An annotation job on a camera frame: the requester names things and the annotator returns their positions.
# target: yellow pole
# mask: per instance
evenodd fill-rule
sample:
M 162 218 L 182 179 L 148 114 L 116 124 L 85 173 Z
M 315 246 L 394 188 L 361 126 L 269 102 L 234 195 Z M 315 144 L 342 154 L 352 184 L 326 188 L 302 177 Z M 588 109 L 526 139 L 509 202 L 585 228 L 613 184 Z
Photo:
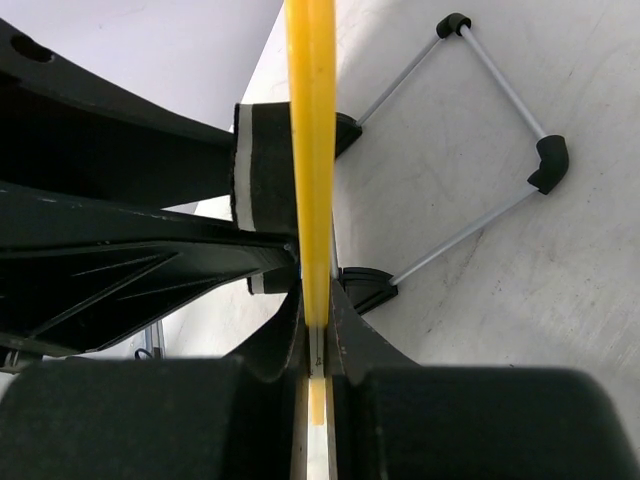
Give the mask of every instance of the yellow pole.
M 324 339 L 336 135 L 335 11 L 333 0 L 286 0 L 285 6 L 305 322 Z M 311 418 L 321 425 L 325 384 L 317 363 L 312 361 L 320 371 L 312 370 Z

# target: black plastic clip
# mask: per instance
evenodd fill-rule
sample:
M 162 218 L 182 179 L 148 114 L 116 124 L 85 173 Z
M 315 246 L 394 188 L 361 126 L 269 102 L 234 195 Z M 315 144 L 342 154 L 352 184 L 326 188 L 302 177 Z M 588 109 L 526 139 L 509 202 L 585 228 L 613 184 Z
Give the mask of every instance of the black plastic clip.
M 536 150 L 540 155 L 540 168 L 527 181 L 540 193 L 547 195 L 567 174 L 569 151 L 561 135 L 549 135 L 540 139 L 536 143 Z
M 467 28 L 471 28 L 471 19 L 461 13 L 451 13 L 438 23 L 436 33 L 440 38 L 447 38 L 453 32 L 456 32 L 458 36 L 462 36 L 460 34 L 460 29 L 463 25 L 466 25 Z
M 374 268 L 349 267 L 340 272 L 340 284 L 356 312 L 364 315 L 398 295 L 398 287 L 389 283 L 391 277 Z

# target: black plastic bracket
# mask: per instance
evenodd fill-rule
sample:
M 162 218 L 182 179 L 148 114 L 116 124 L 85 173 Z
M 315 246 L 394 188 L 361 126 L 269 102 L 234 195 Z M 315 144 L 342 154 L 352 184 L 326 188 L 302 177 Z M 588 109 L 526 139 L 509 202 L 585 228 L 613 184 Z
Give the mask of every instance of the black plastic bracket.
M 528 182 L 540 193 L 547 195 L 564 178 L 569 170 L 569 151 L 564 137 L 548 135 L 536 143 L 540 155 L 540 168 L 529 178 Z
M 2 181 L 0 193 L 0 354 L 102 350 L 218 286 L 297 261 L 292 237 L 223 220 Z
M 336 158 L 349 148 L 362 135 L 362 127 L 344 113 L 336 114 Z
M 389 283 L 391 277 L 374 268 L 349 267 L 340 272 L 340 284 L 356 312 L 364 315 L 398 295 L 398 287 Z
M 458 36 L 463 25 L 471 28 L 471 19 L 461 13 L 451 13 L 444 17 L 436 26 L 436 33 L 440 38 L 447 38 L 453 32 Z

